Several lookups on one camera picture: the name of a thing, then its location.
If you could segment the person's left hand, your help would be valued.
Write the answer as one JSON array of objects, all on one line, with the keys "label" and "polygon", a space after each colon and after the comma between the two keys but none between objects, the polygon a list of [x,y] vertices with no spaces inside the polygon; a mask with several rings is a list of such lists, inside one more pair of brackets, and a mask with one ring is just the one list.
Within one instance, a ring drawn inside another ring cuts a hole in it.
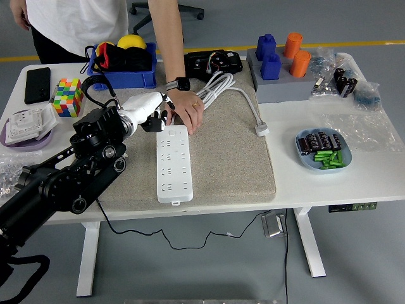
[{"label": "person's left hand", "polygon": [[193,91],[172,89],[167,92],[167,95],[175,109],[172,110],[168,105],[165,106],[168,111],[166,124],[170,125],[172,117],[177,115],[187,127],[189,135],[193,135],[203,122],[204,103]]}]

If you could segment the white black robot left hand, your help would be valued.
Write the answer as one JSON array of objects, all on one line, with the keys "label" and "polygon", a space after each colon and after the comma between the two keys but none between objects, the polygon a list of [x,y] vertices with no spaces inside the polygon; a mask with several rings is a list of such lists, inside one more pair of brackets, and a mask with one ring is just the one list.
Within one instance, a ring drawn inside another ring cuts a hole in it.
[{"label": "white black robot left hand", "polygon": [[146,132],[161,132],[168,120],[166,110],[160,112],[161,103],[174,110],[171,99],[161,92],[145,93],[130,97],[122,104],[118,114],[125,129],[124,137],[132,136],[140,125]]}]

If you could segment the person's right hand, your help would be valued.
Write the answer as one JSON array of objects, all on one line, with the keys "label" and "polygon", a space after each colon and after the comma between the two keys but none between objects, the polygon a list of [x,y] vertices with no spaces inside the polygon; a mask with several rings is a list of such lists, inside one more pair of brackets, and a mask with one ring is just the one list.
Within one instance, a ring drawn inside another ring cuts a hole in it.
[{"label": "person's right hand", "polygon": [[26,0],[10,0],[9,7],[15,23],[23,30],[29,31],[31,24],[28,19]]}]

